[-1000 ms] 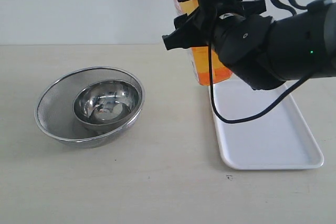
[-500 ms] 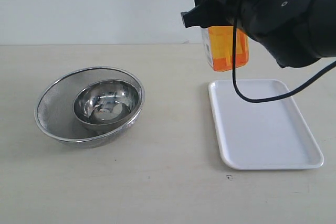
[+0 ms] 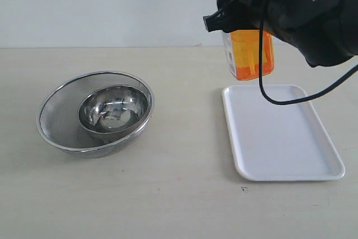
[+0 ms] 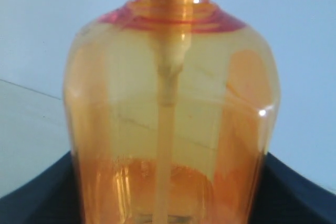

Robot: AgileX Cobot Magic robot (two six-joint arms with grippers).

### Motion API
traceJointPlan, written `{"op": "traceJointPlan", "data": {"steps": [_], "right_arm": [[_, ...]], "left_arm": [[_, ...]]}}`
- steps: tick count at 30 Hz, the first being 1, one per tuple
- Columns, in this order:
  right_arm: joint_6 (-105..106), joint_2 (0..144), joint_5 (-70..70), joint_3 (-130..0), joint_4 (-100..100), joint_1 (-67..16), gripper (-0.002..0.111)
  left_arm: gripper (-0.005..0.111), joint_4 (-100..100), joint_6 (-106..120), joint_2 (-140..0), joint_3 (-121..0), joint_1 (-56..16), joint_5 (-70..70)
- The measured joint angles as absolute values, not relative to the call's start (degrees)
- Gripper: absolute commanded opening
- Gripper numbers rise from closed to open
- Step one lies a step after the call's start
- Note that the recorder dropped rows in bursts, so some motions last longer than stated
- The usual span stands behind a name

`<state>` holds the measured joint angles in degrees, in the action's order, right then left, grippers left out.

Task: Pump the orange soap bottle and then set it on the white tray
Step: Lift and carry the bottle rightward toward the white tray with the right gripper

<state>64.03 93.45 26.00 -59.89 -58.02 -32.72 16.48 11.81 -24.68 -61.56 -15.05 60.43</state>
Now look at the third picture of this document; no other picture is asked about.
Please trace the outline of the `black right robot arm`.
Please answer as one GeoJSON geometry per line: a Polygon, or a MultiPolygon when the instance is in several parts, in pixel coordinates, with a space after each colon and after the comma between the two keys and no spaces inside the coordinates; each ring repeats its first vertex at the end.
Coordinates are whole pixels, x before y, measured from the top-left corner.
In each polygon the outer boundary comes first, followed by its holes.
{"type": "Polygon", "coordinates": [[[263,29],[297,48],[311,67],[357,55],[357,0],[217,0],[209,32],[263,29]]]}

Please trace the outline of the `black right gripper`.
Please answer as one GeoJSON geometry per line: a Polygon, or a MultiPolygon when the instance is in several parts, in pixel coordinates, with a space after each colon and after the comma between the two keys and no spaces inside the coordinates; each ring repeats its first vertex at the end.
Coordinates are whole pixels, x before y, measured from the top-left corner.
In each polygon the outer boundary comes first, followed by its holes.
{"type": "Polygon", "coordinates": [[[265,14],[262,10],[265,2],[266,0],[217,0],[218,10],[203,17],[205,28],[208,32],[224,33],[257,29],[254,20],[265,14]]]}

